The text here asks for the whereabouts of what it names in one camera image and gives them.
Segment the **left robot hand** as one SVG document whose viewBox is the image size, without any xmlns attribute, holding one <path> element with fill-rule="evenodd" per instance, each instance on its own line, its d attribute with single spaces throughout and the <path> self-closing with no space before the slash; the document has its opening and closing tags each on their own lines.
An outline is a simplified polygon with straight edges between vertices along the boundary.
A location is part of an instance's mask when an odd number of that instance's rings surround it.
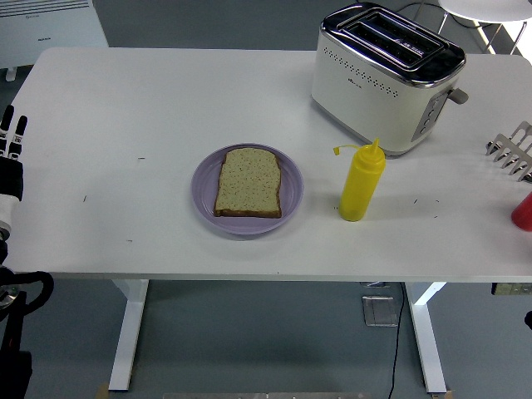
<svg viewBox="0 0 532 399">
<path fill-rule="evenodd" d="M 12 212 L 22 201 L 23 165 L 22 138 L 27 127 L 27 117 L 20 116 L 16 129 L 8 140 L 15 108 L 8 105 L 1 119 L 1 240 L 6 241 L 12 230 Z"/>
</svg>

